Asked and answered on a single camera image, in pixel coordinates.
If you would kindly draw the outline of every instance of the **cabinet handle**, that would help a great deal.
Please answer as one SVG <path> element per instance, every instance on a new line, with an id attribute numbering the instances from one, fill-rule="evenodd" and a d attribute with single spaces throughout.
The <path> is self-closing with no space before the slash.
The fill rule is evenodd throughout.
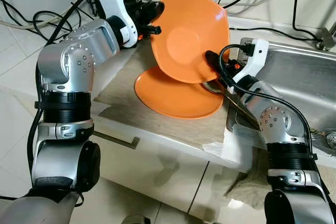
<path id="1" fill-rule="evenodd" d="M 128 142 L 120 140 L 116 137 L 109 136 L 109 135 L 106 135 L 106 134 L 98 132 L 98 131 L 94 131 L 93 135 L 101 137 L 101 138 L 106 139 L 108 141 L 114 142 L 116 144 L 120 144 L 122 146 L 125 146 L 125 147 L 133 149 L 133 150 L 136 149 L 138 143 L 140 142 L 140 138 L 138 138 L 138 137 L 134 137 L 132 143 L 128 143 Z"/>

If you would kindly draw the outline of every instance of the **stainless steel sink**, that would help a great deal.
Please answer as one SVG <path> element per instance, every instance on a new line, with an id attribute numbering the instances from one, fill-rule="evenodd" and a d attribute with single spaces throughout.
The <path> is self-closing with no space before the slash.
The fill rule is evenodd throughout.
<path id="1" fill-rule="evenodd" d="M 241 44 L 251 40 L 243 38 Z M 239 52 L 238 60 L 247 61 L 247 56 Z M 266 64 L 257 78 L 295 105 L 311 128 L 335 131 L 336 54 L 270 42 Z M 229 117 L 241 121 L 232 110 Z"/>

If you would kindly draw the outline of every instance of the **sink drain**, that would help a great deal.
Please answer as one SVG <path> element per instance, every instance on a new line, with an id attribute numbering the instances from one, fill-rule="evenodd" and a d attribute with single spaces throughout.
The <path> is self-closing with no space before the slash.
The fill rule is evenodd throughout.
<path id="1" fill-rule="evenodd" d="M 336 150 L 336 132 L 332 131 L 329 132 L 326 136 L 325 136 L 326 142 L 327 144 L 329 144 L 329 146 L 333 149 Z"/>

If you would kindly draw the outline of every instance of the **orange plate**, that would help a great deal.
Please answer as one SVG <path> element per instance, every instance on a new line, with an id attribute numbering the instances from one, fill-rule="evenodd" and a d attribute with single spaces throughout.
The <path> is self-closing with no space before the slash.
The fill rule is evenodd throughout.
<path id="1" fill-rule="evenodd" d="M 226 11 L 212 0 L 161 0 L 164 11 L 153 22 L 161 26 L 151 36 L 154 56 L 171 78 L 202 83 L 217 78 L 205 59 L 207 50 L 219 53 L 229 44 Z"/>
<path id="2" fill-rule="evenodd" d="M 176 81 L 158 66 L 138 77 L 135 92 L 152 110 L 172 118 L 204 118 L 215 113 L 223 103 L 221 94 L 211 93 L 201 84 Z"/>

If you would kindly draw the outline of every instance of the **faucet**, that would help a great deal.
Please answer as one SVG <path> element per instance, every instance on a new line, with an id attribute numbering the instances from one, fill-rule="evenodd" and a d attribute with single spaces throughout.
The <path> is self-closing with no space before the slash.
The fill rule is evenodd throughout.
<path id="1" fill-rule="evenodd" d="M 336 22 L 328 31 L 325 27 L 321 29 L 322 32 L 322 42 L 316 43 L 316 48 L 329 51 L 336 45 Z"/>

